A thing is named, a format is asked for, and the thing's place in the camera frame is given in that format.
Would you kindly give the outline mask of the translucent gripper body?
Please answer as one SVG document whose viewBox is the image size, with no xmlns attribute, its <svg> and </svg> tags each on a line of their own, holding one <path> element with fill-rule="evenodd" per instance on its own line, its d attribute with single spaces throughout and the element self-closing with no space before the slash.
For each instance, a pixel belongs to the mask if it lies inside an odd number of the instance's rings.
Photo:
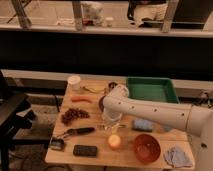
<svg viewBox="0 0 213 171">
<path fill-rule="evenodd" d="M 121 118 L 121 113 L 105 109 L 102 113 L 104 129 L 109 130 L 111 133 L 116 133 L 119 128 Z"/>
</svg>

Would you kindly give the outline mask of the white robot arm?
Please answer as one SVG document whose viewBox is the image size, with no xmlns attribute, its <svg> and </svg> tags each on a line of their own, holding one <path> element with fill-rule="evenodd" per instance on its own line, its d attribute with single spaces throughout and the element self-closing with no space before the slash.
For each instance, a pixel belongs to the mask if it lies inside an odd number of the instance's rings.
<svg viewBox="0 0 213 171">
<path fill-rule="evenodd" d="M 126 86 L 118 84 L 103 99 L 105 114 L 129 114 L 185 131 L 201 139 L 195 171 L 213 169 L 213 109 L 195 105 L 143 101 L 129 98 Z"/>
</svg>

